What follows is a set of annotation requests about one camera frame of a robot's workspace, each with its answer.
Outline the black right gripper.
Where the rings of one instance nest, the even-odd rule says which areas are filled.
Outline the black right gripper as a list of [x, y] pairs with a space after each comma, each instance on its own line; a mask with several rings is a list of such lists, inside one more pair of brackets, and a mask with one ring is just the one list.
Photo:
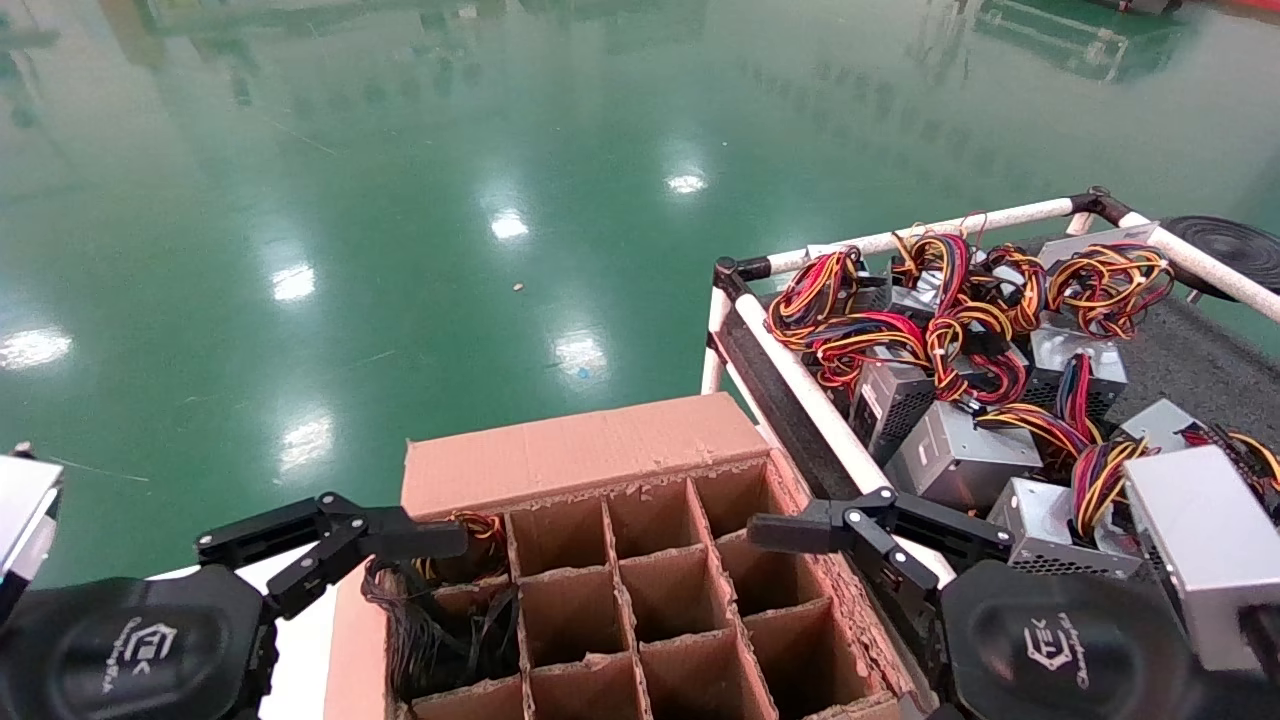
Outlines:
[[[847, 556], [899, 626], [928, 626], [936, 612], [937, 719], [1216, 715], [1215, 676], [1162, 591], [984, 561], [1009, 560], [1012, 537], [979, 518], [882, 488], [849, 501], [814, 498], [795, 516], [758, 512], [748, 539], [772, 552]], [[977, 565], [941, 591], [940, 575], [902, 541], [959, 571]]]

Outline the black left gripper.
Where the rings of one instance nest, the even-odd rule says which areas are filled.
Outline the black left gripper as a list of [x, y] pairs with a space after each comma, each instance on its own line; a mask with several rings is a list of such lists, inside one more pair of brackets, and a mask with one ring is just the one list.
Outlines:
[[5, 719], [255, 719], [275, 614], [223, 568], [26, 593], [3, 624]]

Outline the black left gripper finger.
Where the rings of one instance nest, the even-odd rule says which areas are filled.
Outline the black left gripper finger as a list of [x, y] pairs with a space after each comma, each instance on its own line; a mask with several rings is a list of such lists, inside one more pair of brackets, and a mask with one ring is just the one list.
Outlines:
[[458, 521], [419, 523], [401, 506], [365, 507], [329, 492], [207, 530], [195, 547], [200, 566], [230, 570], [305, 548], [265, 591], [275, 616], [293, 619], [369, 559], [458, 557], [468, 533]]

